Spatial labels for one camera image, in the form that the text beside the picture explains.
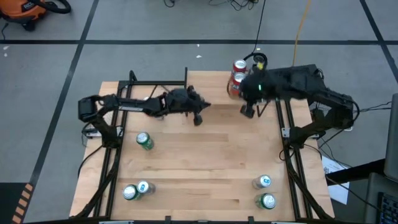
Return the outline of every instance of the black metal frame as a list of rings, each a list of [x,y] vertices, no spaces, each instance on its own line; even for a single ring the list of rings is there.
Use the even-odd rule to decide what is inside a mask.
[[[373,172],[385,176],[384,164],[386,159],[379,159],[377,161],[369,162],[367,164],[351,167],[349,169],[343,169],[340,171],[332,172],[327,174],[326,182],[328,186],[337,184],[347,183],[349,181],[363,180],[369,178],[369,175]]]
[[[133,73],[130,73],[130,77],[128,81],[119,81],[119,85],[118,85],[118,92],[117,92],[117,96],[121,97],[123,94],[123,90],[124,88],[127,88],[126,91],[126,98],[130,98],[131,97],[131,92],[132,92],[132,88],[134,85],[183,85],[183,86],[187,86],[187,72],[188,72],[188,68],[185,68],[185,79],[184,81],[138,81],[137,78],[135,77],[135,75]],[[281,136],[281,140],[282,140],[282,145],[284,148],[284,156],[285,158],[289,158],[289,150],[291,149],[288,142],[283,138],[282,135],[282,128],[285,127],[284,124],[284,117],[282,114],[282,107],[280,104],[280,100],[279,99],[275,99],[275,104],[276,104],[276,110],[277,110],[277,116],[278,116],[278,122],[279,122],[279,126],[280,126],[280,136]],[[285,102],[286,105],[286,112],[287,112],[287,118],[289,120],[289,126],[290,127],[294,127],[294,119],[293,119],[293,114],[292,114],[292,109],[291,109],[291,105],[289,101]],[[259,113],[259,108],[257,109],[257,113],[259,113],[258,115],[260,116],[262,114],[262,112],[264,111],[265,107],[267,105],[264,106],[264,108],[262,109],[261,113]],[[111,125],[115,126],[116,125],[116,121],[118,119],[118,111],[115,111],[113,113],[113,117],[112,117],[112,121],[111,121]],[[121,127],[123,130],[125,130],[126,127],[126,122],[127,122],[127,111],[123,111],[122,113],[122,121],[121,121]],[[121,155],[121,149],[123,147],[123,138],[122,137],[122,142],[120,147],[116,148],[116,152],[115,152],[115,160],[114,162],[116,163],[116,174],[114,175],[112,181],[110,182],[110,188],[109,188],[109,197],[108,197],[108,201],[106,204],[106,211],[105,211],[105,216],[99,217],[100,214],[100,207],[101,207],[101,203],[102,203],[102,197],[100,197],[96,203],[96,207],[94,208],[94,213],[93,213],[93,217],[91,218],[85,218],[85,217],[75,217],[73,219],[69,219],[69,220],[57,220],[57,221],[52,221],[52,223],[98,223],[98,221],[110,221],[111,219],[111,213],[112,213],[112,207],[113,207],[113,200],[114,200],[114,193],[115,193],[115,188],[116,188],[116,180],[118,178],[118,168],[119,168],[119,159],[116,158],[120,158]],[[101,185],[104,180],[105,177],[107,176],[108,173],[108,168],[109,168],[109,162],[110,162],[110,158],[111,158],[111,151],[113,149],[107,148],[105,155],[104,155],[104,162],[103,162],[103,166],[102,166],[102,171],[101,171],[101,179],[99,184]],[[302,164],[302,158],[300,155],[300,149],[293,149],[294,150],[294,154],[295,154],[295,160],[297,163],[297,171],[298,174],[300,176],[300,180],[304,183],[304,186],[306,186],[305,183],[305,174],[304,174],[304,170],[303,170],[303,164]],[[307,223],[334,223],[334,220],[319,220],[319,219],[313,219],[312,218],[312,210],[311,210],[311,206],[309,204],[309,202],[307,201],[307,199],[304,197],[304,203],[305,203],[305,211],[306,211],[306,218],[302,218],[300,216],[300,206],[299,206],[299,200],[297,197],[297,191],[296,191],[296,185],[295,182],[293,180],[293,178],[291,178],[291,176],[288,176],[289,178],[289,187],[290,187],[290,195],[292,198],[292,206],[293,206],[293,211],[294,211],[294,217],[295,217],[295,221],[296,222],[307,222]],[[231,224],[238,224],[238,223],[242,223],[242,224],[271,224],[273,222],[259,222],[259,221],[254,221],[254,217],[248,217],[247,221],[239,221],[239,222],[231,222],[231,221],[172,221],[170,216],[166,216],[165,220],[134,220],[134,223],[137,224],[146,224],[146,223],[159,223],[159,224],[171,224],[171,223],[180,223],[180,224],[191,224],[191,223],[213,223],[213,224],[227,224],[227,223],[231,223]]]
[[[132,87],[134,85],[135,86],[136,85],[183,85],[183,86],[186,86],[187,85],[187,70],[188,70],[188,68],[185,68],[185,80],[184,81],[138,81],[137,77],[134,75],[134,73],[130,72],[128,81],[124,81],[124,80],[119,81],[118,92],[116,95],[117,95],[117,97],[122,97],[123,90],[125,88],[127,88],[126,98],[130,98],[131,92],[132,92]],[[119,113],[119,111],[113,112],[112,121],[111,121],[112,126],[116,126],[116,121],[118,119],[118,113]],[[126,123],[127,123],[127,111],[123,111],[122,120],[121,120],[122,130],[125,130]],[[118,148],[114,149],[114,150],[116,150],[114,158],[120,157],[120,155],[121,155],[121,150],[123,148],[123,139],[124,139],[124,135],[121,138],[120,146]],[[104,162],[103,162],[103,166],[102,166],[102,170],[101,170],[101,177],[99,180],[99,185],[103,184],[105,177],[108,173],[108,167],[109,167],[109,162],[111,159],[111,151],[112,150],[113,149],[111,149],[111,148],[106,149],[105,156],[104,156]],[[115,192],[115,188],[116,188],[116,181],[118,178],[120,160],[115,159],[113,162],[116,162],[117,169],[116,169],[116,173],[115,173],[112,181],[110,182],[109,197],[108,197],[108,201],[106,203],[106,210],[105,210],[105,217],[107,217],[107,218],[110,218],[111,214],[112,214],[113,198],[114,198],[114,192]],[[93,213],[94,217],[98,217],[100,215],[100,208],[101,208],[102,200],[103,200],[103,198],[100,197],[96,203],[96,206],[94,208],[94,213]]]

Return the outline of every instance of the cable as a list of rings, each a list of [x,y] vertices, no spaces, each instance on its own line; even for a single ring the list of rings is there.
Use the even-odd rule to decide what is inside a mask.
[[[356,116],[355,116],[355,118],[354,118],[354,120],[353,120],[353,124],[354,124],[355,121],[358,119],[361,110],[360,110],[358,104],[357,104],[355,101],[351,101],[351,102],[355,105],[356,111],[357,111]],[[334,137],[336,137],[336,136],[337,136],[338,134],[340,134],[342,131],[344,131],[344,129],[341,129],[341,130],[338,131],[336,134],[332,135],[332,137],[330,137],[328,140],[326,140],[326,141],[325,141],[321,146],[319,146],[319,147],[324,146],[328,141],[332,140]]]
[[[170,93],[170,90],[169,90],[166,86],[161,85],[161,87],[162,87],[164,90],[166,90],[167,93]]]
[[[94,155],[96,152],[98,152],[100,149],[102,148],[102,145],[100,145],[97,149],[95,149],[92,153],[90,153],[90,155],[88,155],[85,159],[83,159],[83,162],[81,162],[80,166],[79,166],[79,170],[77,172],[77,177],[79,178],[80,175],[80,170],[83,167],[83,164],[86,162],[86,160],[88,158],[90,158],[90,156]]]
[[[345,165],[346,167],[349,167],[349,168],[352,168],[352,167],[353,167],[353,166],[348,165],[347,163],[338,161],[338,160],[336,159],[336,157],[333,155],[333,151],[331,150],[331,147],[329,146],[328,143],[326,143],[326,146],[328,146],[328,148],[329,148],[329,150],[330,150],[331,156],[329,156],[324,150],[322,150],[322,148],[321,148],[321,150],[322,150],[322,152],[325,153],[330,159],[336,161],[336,162],[337,162],[342,168],[344,168],[344,169],[346,169],[346,168],[345,168],[343,165]]]
[[[82,146],[84,146],[85,148],[87,147],[87,145],[85,144],[85,141],[84,141],[84,134],[83,134],[83,131],[89,126],[90,124],[89,123],[87,123],[87,124],[85,124],[84,125],[84,127],[81,129],[81,145]]]
[[[262,22],[262,15],[264,14],[264,8],[266,6],[266,0],[264,0],[264,3],[262,4],[262,9],[261,9],[261,16],[260,16],[260,23],[259,23],[259,29],[257,30],[257,37],[256,37],[256,43],[254,44],[254,49],[251,53],[253,53],[256,48],[257,48],[257,43],[259,41],[259,34],[260,34],[260,28],[261,28],[261,22]]]
[[[319,151],[319,149],[317,149],[317,148],[315,148],[315,147],[313,147],[313,146],[307,145],[307,144],[304,144],[304,146],[308,146],[308,147],[310,147],[310,148],[316,150],[316,151],[319,153],[319,156],[321,157],[321,160],[322,160],[322,153]]]
[[[380,208],[377,208],[376,206],[372,205],[371,203],[367,202],[365,199],[361,198],[359,195],[357,195],[356,193],[354,193],[352,190],[350,190],[349,188],[347,188],[346,186],[337,183],[336,181],[330,179],[327,175],[325,175],[326,179],[328,179],[330,182],[336,184],[336,185],[340,185],[340,187],[348,190],[351,194],[353,194],[355,197],[357,197],[358,199],[360,199],[363,203],[365,203],[366,205],[369,205],[370,207],[376,209],[378,212],[383,212]]]
[[[239,6],[239,9],[237,9],[237,8],[233,5],[233,3],[236,3],[236,4]],[[242,2],[242,4],[239,4],[237,1],[232,0],[232,1],[230,2],[230,4],[232,5],[232,7],[234,7],[235,11],[240,11],[242,8],[246,7],[247,4],[249,4],[249,0],[244,0],[244,1]]]
[[[120,137],[120,135],[121,135],[123,132],[124,132],[124,130],[121,129],[120,132],[119,132],[119,134],[118,134],[118,137]],[[80,170],[81,170],[81,168],[83,167],[83,164],[86,162],[86,160],[87,160],[88,158],[90,158],[92,155],[94,155],[96,152],[98,152],[102,147],[103,147],[103,145],[100,145],[97,149],[95,149],[92,153],[90,153],[85,159],[83,159],[83,162],[81,162],[81,164],[80,164],[80,166],[79,166],[78,173],[77,173],[77,177],[78,177],[78,178],[79,178],[79,175],[80,175]]]
[[[154,87],[154,89],[152,90],[152,93],[150,93],[150,95],[149,95],[149,98],[148,98],[148,99],[150,99],[150,98],[152,97],[152,95],[154,94],[154,92],[155,92],[156,88],[157,88],[157,85],[155,85],[155,87]]]
[[[174,5],[175,5],[175,0],[170,0],[170,2],[172,3],[171,6],[169,6],[169,5],[166,3],[166,0],[163,0],[163,3],[164,3],[165,6],[167,6],[167,7],[174,7]]]
[[[365,108],[365,109],[362,109],[362,110],[370,110],[370,109],[373,109],[373,108],[378,108],[379,106],[387,106],[387,105],[390,104],[390,103],[392,103],[392,102],[389,101],[389,102],[387,102],[387,103],[382,103],[382,104],[380,104],[380,105],[372,106],[372,107]]]
[[[285,159],[282,159],[282,152],[284,152],[284,151],[285,151],[285,149],[282,149],[282,150],[279,152],[279,159],[282,160],[282,161],[285,161]],[[294,151],[293,151],[293,153],[289,156],[289,158],[292,158],[293,155],[294,155]]]
[[[297,31],[297,34],[296,34],[296,41],[294,42],[294,52],[293,52],[293,64],[292,64],[292,66],[294,66],[294,63],[295,63],[295,60],[296,60],[297,42],[299,40],[299,35],[300,35],[301,29],[303,27],[303,23],[304,23],[305,17],[307,16],[308,9],[310,8],[310,5],[311,5],[311,0],[308,0],[307,5],[305,6],[303,17],[301,18],[300,26],[298,27],[298,31]]]
[[[4,30],[7,28],[7,26],[8,26],[8,22],[5,23],[5,25],[1,29],[1,35],[2,35],[3,40],[6,40],[6,36],[4,35]]]
[[[254,5],[257,4],[258,2],[259,2],[259,0],[249,1],[248,9],[252,10],[254,8]]]

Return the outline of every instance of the wooden table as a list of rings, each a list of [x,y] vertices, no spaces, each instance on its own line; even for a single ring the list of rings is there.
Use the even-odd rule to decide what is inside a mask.
[[[171,114],[159,121],[142,113],[129,113],[113,220],[164,220],[166,215],[172,220],[245,221],[248,216],[256,221],[294,220],[287,171],[278,157],[282,142],[275,104],[270,103],[262,117],[247,119],[239,113],[243,102],[232,100],[226,93],[229,74],[188,72],[188,85],[193,85],[212,103],[201,113],[201,126],[193,125],[191,114],[187,118],[184,114]],[[117,85],[117,82],[103,82],[99,94],[115,93]],[[144,98],[152,89],[153,86],[134,86],[132,97]],[[162,92],[163,89],[158,88],[154,95]],[[306,101],[293,100],[291,105],[297,126],[311,122]],[[140,131],[151,135],[155,141],[153,150],[145,151],[136,143]],[[85,156],[100,144],[100,139],[89,140]],[[306,144],[317,147],[315,140],[308,140]],[[309,191],[325,211],[334,216],[319,153],[305,147],[301,155]],[[83,166],[70,215],[78,213],[95,193],[103,156],[104,150]],[[251,181],[261,174],[269,175],[272,185],[255,190]],[[156,193],[140,201],[125,200],[123,188],[141,179],[154,183]],[[275,195],[276,208],[256,207],[254,197],[264,192]],[[297,192],[300,213],[305,217],[302,194],[298,188]]]

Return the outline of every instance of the can label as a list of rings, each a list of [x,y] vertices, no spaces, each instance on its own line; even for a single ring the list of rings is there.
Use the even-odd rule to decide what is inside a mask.
[[[252,181],[255,189],[263,189],[271,185],[271,178],[268,175],[261,175]]]
[[[237,72],[234,74],[234,84],[239,85],[241,84],[242,80],[246,77],[244,73]]]
[[[261,209],[273,209],[276,206],[275,197],[269,193],[257,195],[254,202]]]
[[[145,195],[151,195],[155,193],[155,185],[146,180],[142,180],[138,183],[138,192]]]
[[[126,200],[140,200],[142,193],[137,190],[137,186],[129,184],[123,190],[123,197]]]
[[[145,150],[151,150],[154,147],[154,142],[148,133],[139,133],[136,141]]]
[[[246,62],[244,60],[236,60],[233,65],[235,72],[245,72]]]

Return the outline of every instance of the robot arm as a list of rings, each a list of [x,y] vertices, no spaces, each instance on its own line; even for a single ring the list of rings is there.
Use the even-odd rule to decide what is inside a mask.
[[[325,132],[330,128],[345,129],[353,125],[353,105],[358,105],[344,94],[327,88],[323,82],[322,71],[315,65],[260,70],[248,75],[240,85],[241,97],[247,104],[241,112],[252,118],[252,106],[259,100],[298,100],[307,99],[308,103],[319,102],[331,109],[326,116],[318,113],[314,122],[304,127],[293,127],[289,131],[289,143],[293,147],[302,147],[310,136]]]
[[[193,113],[194,124],[198,126],[202,119],[199,113],[211,104],[204,101],[195,92],[193,86],[187,89],[177,88],[147,100],[118,98],[116,95],[93,95],[78,102],[78,117],[82,122],[91,123],[100,133],[104,147],[115,148],[120,145],[116,127],[109,126],[103,116],[110,111],[133,111],[148,116],[162,117],[170,113]]]

